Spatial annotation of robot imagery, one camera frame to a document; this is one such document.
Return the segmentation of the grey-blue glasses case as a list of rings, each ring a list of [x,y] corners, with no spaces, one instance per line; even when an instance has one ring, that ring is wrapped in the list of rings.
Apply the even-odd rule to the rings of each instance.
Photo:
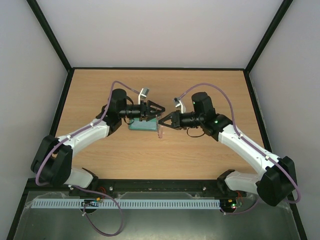
[[[134,118],[130,120],[128,125],[128,129],[132,131],[149,131],[149,132],[157,132],[158,131],[158,122],[157,120],[151,119],[149,121],[142,120],[140,121],[138,118]]]

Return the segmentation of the black frame corner post right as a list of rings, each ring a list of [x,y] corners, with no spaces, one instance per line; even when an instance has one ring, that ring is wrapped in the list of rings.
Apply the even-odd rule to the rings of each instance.
[[[257,63],[263,51],[265,50],[267,44],[269,43],[275,31],[277,30],[279,24],[281,23],[282,19],[286,15],[292,3],[293,3],[293,0],[283,0],[281,2],[278,10],[276,11],[270,24],[268,25],[263,37],[261,38],[259,44],[257,45],[253,55],[251,56],[246,68],[244,69],[244,72],[247,75],[249,75],[250,72],[253,70],[255,64]]]

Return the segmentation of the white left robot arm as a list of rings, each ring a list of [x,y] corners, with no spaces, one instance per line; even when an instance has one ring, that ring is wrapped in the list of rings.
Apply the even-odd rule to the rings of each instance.
[[[164,113],[165,107],[151,100],[143,100],[146,93],[147,90],[142,89],[135,104],[124,89],[114,89],[101,113],[89,124],[67,135],[44,137],[30,167],[36,174],[35,183],[38,186],[87,188],[94,174],[84,168],[73,168],[73,158],[94,142],[112,135],[123,120],[148,122]]]

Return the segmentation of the black frame corner post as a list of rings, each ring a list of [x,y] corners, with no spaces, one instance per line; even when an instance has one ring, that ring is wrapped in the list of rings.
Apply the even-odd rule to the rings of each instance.
[[[28,3],[31,11],[33,12],[34,16],[36,17],[38,23],[40,24],[43,32],[45,33],[46,37],[48,38],[51,46],[53,47],[55,53],[57,54],[59,60],[61,61],[62,65],[64,66],[67,72],[72,70],[72,66],[67,59],[58,39],[56,38],[49,22],[47,21],[41,7],[39,6],[36,0],[26,0]]]
[[[275,31],[277,30],[279,24],[281,23],[282,19],[286,15],[292,3],[293,3],[293,0],[283,0],[281,2],[278,10],[276,11],[270,24],[268,25],[263,37],[261,38],[259,44],[257,45],[253,55],[251,56],[246,68],[244,69],[244,72],[247,75],[249,75],[250,72],[253,70],[255,64],[257,63],[263,51],[265,50],[267,44],[269,43]]]

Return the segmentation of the black frame corner post left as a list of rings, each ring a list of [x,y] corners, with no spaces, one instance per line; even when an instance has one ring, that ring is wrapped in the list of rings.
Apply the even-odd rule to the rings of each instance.
[[[72,70],[72,66],[67,59],[58,39],[56,38],[49,22],[47,21],[41,7],[39,6],[36,0],[26,0],[28,3],[31,11],[33,12],[34,16],[36,17],[38,23],[40,24],[43,32],[45,33],[46,37],[48,38],[51,46],[53,47],[55,53],[57,54],[59,60],[61,61],[62,65],[64,66],[67,72]]]

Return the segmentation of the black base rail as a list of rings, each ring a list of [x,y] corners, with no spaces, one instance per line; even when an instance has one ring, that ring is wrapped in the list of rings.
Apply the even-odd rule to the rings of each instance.
[[[240,190],[221,190],[220,181],[209,180],[134,180],[134,179],[95,179],[87,188],[91,191],[119,198],[125,193],[187,193],[193,197],[215,199],[235,199]]]

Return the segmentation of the pink sunglasses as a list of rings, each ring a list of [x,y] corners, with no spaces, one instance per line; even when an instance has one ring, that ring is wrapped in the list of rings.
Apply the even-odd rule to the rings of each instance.
[[[163,117],[162,114],[156,117],[157,136],[159,139],[163,138],[163,132],[164,132],[164,126],[159,123],[162,117]]]

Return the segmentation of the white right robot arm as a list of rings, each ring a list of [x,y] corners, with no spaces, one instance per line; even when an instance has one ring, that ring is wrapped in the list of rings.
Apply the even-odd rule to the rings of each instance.
[[[176,110],[159,120],[159,124],[175,130],[201,128],[203,133],[226,145],[255,170],[254,174],[235,170],[224,172],[218,179],[218,191],[229,196],[234,191],[258,195],[266,204],[277,206],[297,187],[294,161],[279,157],[243,134],[231,119],[216,113],[206,92],[191,97],[192,112]]]

